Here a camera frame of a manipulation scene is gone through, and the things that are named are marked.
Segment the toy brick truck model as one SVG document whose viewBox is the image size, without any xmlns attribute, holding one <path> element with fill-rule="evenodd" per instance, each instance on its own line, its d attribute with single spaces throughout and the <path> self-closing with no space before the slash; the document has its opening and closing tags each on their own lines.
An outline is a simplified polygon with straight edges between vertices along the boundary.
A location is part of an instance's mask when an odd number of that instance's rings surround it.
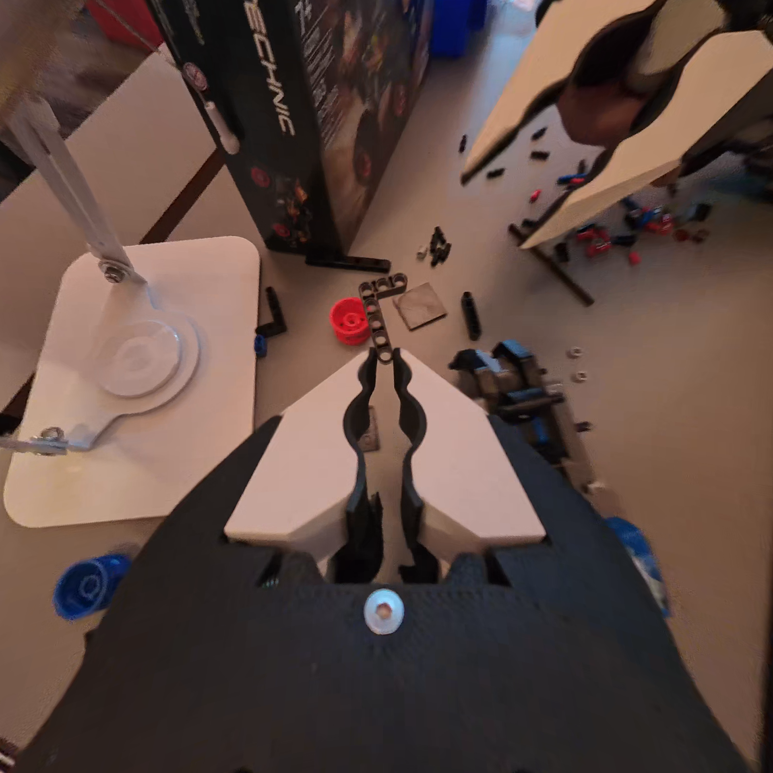
<svg viewBox="0 0 773 773">
<path fill-rule="evenodd" d="M 648 586 L 664 618 L 671 605 L 659 562 L 641 531 L 625 517 L 616 491 L 598 476 L 587 436 L 595 427 L 575 413 L 568 387 L 549 377 L 536 356 L 514 339 L 491 352 L 462 349 L 449 370 L 459 389 L 490 415 L 515 427 L 527 443 L 605 518 Z"/>
</svg>

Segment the long black axle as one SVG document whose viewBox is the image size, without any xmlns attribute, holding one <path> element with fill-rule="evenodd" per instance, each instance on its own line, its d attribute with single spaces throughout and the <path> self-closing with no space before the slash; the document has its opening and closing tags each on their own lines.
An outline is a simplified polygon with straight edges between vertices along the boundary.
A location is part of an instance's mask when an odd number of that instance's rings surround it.
<svg viewBox="0 0 773 773">
<path fill-rule="evenodd" d="M 553 258 L 547 256 L 538 246 L 530 248 L 525 246 L 527 237 L 517 225 L 510 223 L 508 225 L 508 233 L 517 242 L 517 246 L 521 251 L 532 255 L 541 263 L 580 304 L 583 304 L 585 308 L 594 305 L 595 299 L 593 296 L 584 287 L 579 285 Z"/>
</svg>

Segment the person's right hand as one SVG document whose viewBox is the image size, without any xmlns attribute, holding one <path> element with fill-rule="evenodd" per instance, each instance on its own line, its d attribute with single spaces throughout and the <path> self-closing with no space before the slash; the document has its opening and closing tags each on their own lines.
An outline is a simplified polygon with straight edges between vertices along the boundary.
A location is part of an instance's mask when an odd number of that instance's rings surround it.
<svg viewBox="0 0 773 773">
<path fill-rule="evenodd" d="M 627 63 L 603 56 L 572 73 L 556 106 L 570 140 L 608 149 L 629 136 L 655 90 L 647 79 L 630 75 Z"/>
</svg>

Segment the scattered small brick parts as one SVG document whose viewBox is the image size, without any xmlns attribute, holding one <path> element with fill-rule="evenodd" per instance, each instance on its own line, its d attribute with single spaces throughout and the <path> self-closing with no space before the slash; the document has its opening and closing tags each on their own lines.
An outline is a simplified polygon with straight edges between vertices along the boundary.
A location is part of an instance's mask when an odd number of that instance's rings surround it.
<svg viewBox="0 0 773 773">
<path fill-rule="evenodd" d="M 604 179 L 602 190 L 592 190 L 587 196 L 582 195 L 578 209 L 567 206 L 575 194 L 587 186 L 596 188 L 604 176 L 604 168 L 611 159 L 611 154 L 603 151 L 593 165 L 587 165 L 581 159 L 580 171 L 556 180 L 551 192 L 556 193 L 555 200 L 537 217 L 533 212 L 531 218 L 525 218 L 518 225 L 526 235 L 527 248 L 538 246 L 547 256 L 553 258 L 562 268 L 568 262 L 566 242 L 571 237 L 585 248 L 587 258 L 604 255 L 613 246 L 621 246 L 629 252 L 629 262 L 636 265 L 639 258 L 635 255 L 633 246 L 640 233 L 668 234 L 673 230 L 674 217 L 663 210 L 652 207 L 641 207 L 631 199 L 632 194 L 641 188 L 658 185 L 661 178 L 665 179 L 663 186 L 672 188 L 676 180 L 684 174 L 685 164 L 682 161 L 661 163 L 648 172 L 637 172 L 627 182 L 622 181 L 618 171 L 614 171 L 614 179 Z M 597 221 L 597 216 L 620 202 L 624 208 L 624 224 L 628 228 L 625 234 L 613 235 L 604 223 Z"/>
</svg>

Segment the grey desk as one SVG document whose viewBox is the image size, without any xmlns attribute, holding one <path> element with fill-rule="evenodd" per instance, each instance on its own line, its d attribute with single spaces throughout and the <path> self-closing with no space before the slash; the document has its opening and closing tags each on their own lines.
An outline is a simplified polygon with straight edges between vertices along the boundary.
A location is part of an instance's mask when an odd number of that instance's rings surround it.
<svg viewBox="0 0 773 773">
<path fill-rule="evenodd" d="M 554 121 L 546 111 L 508 149 L 504 176 L 462 188 L 459 140 L 486 120 L 534 31 L 533 12 L 493 2 L 489 26 L 467 56 L 435 61 L 417 106 L 362 222 L 353 251 L 386 258 L 414 285 L 428 281 L 448 317 L 409 333 L 389 305 L 394 345 L 449 378 L 468 344 L 459 311 L 471 291 L 482 348 L 513 337 L 548 375 L 568 387 L 597 474 L 618 494 L 624 517 L 651 542 L 670 598 L 670 627 L 716 718 L 752 770 L 760 770 L 771 594 L 771 206 L 740 195 L 731 156 L 680 183 L 680 205 L 708 201 L 700 244 L 672 237 L 639 242 L 642 263 L 568 268 L 594 297 L 584 308 L 548 270 L 515 246 L 507 227 L 531 218 L 528 197 L 558 176 L 590 165 L 596 151 L 571 144 L 552 125 L 545 163 L 529 162 L 529 136 Z M 434 226 L 452 243 L 434 270 L 416 260 Z M 226 169 L 172 239 L 228 235 L 262 253 L 261 280 L 275 287 L 288 333 L 259 362 L 255 423 L 284 409 L 344 364 L 327 322 L 363 276 L 306 267 L 299 256 L 265 251 Z M 579 346 L 584 355 L 570 360 Z M 588 372 L 574 383 L 571 373 Z M 135 520 L 28 529 L 2 507 L 2 739 L 31 740 L 80 665 L 84 633 L 99 623 L 59 619 L 53 585 L 75 561 L 138 549 L 160 524 Z"/>
</svg>

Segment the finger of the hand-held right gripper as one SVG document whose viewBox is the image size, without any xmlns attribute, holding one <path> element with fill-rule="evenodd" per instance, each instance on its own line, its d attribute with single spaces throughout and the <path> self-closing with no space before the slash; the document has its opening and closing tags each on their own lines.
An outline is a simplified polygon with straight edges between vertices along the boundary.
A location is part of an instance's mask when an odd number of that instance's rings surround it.
<svg viewBox="0 0 773 773">
<path fill-rule="evenodd" d="M 676 88 L 649 125 L 621 142 L 604 168 L 564 196 L 522 243 L 539 246 L 590 220 L 680 165 L 682 157 L 771 70 L 761 30 L 710 36 L 681 70 Z"/>
<path fill-rule="evenodd" d="M 483 128 L 461 173 L 472 180 L 571 83 L 579 88 L 616 81 L 644 43 L 663 2 L 542 2 L 536 31 Z"/>
</svg>

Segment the black smooth square tile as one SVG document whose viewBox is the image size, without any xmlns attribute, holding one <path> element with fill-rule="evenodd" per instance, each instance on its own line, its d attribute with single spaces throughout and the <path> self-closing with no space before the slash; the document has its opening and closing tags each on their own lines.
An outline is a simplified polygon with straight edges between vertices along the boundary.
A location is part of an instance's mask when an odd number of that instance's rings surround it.
<svg viewBox="0 0 773 773">
<path fill-rule="evenodd" d="M 393 307 L 409 332 L 415 332 L 448 316 L 448 310 L 429 282 L 397 295 Z"/>
</svg>

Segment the blue toy wheel hub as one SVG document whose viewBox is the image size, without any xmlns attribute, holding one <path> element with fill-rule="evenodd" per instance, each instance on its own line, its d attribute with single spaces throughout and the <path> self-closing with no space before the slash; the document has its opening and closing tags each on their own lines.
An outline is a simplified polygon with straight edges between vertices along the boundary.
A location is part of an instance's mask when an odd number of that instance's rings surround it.
<svg viewBox="0 0 773 773">
<path fill-rule="evenodd" d="M 74 622 L 106 609 L 131 563 L 129 555 L 105 554 L 69 566 L 53 589 L 57 616 Z"/>
</svg>

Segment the red toy wheel hub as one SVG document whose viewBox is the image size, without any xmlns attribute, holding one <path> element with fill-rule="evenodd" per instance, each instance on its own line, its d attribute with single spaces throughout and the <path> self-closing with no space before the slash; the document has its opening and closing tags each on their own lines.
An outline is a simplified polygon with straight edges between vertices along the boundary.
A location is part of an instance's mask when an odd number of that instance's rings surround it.
<svg viewBox="0 0 773 773">
<path fill-rule="evenodd" d="M 370 339 L 370 324 L 358 297 L 335 302 L 329 312 L 329 322 L 335 337 L 344 345 L 362 345 Z"/>
</svg>

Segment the long black brick beam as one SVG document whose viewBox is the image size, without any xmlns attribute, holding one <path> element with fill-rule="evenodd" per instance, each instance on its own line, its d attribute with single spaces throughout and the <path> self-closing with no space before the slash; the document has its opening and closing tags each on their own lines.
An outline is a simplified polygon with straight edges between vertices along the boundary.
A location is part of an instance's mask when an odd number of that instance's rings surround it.
<svg viewBox="0 0 773 773">
<path fill-rule="evenodd" d="M 305 264 L 311 267 L 361 271 L 380 275 L 391 272 L 391 261 L 364 256 L 349 256 L 324 250 L 310 251 L 305 256 Z"/>
</svg>

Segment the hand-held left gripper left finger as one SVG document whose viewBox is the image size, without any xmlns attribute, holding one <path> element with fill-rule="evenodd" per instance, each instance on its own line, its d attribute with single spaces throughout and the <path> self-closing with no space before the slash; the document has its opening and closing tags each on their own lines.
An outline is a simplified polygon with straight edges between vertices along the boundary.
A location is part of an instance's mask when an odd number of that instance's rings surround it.
<svg viewBox="0 0 773 773">
<path fill-rule="evenodd" d="M 383 558 L 382 506 L 359 445 L 378 357 L 356 355 L 286 408 L 224 529 L 229 540 L 329 561 L 333 580 L 367 583 Z"/>
</svg>

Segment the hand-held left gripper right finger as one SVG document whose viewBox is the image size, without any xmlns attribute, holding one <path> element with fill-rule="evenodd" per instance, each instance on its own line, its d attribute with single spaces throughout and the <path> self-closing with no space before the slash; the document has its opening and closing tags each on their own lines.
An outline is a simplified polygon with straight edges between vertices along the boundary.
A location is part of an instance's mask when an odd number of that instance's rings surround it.
<svg viewBox="0 0 773 773">
<path fill-rule="evenodd" d="M 538 544 L 546 529 L 489 414 L 415 355 L 393 352 L 402 463 L 404 583 L 436 583 L 463 554 Z"/>
</svg>

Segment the blue storage bin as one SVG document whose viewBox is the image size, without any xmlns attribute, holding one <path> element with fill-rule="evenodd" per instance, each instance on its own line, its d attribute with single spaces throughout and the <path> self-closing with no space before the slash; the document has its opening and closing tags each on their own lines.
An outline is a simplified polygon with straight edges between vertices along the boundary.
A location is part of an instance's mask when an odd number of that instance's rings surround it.
<svg viewBox="0 0 773 773">
<path fill-rule="evenodd" d="M 468 47 L 471 34 L 483 29 L 488 1 L 435 1 L 430 54 L 458 59 Z"/>
</svg>

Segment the red plastic bin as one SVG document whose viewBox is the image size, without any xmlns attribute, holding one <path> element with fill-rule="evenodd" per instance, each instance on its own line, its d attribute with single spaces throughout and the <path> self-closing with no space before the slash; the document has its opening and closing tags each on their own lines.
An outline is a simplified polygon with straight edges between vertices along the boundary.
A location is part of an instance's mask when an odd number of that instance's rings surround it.
<svg viewBox="0 0 773 773">
<path fill-rule="evenodd" d="M 145 52 L 163 43 L 146 1 L 87 1 L 85 8 L 113 43 Z"/>
</svg>

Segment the dark printed toy box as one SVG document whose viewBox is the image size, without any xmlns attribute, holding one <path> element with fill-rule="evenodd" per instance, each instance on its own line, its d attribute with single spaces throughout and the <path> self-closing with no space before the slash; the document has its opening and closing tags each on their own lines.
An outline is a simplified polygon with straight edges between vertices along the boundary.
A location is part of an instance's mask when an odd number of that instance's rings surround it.
<svg viewBox="0 0 773 773">
<path fill-rule="evenodd" d="M 148 4 L 267 248 L 353 256 L 424 80 L 434 3 Z"/>
</svg>

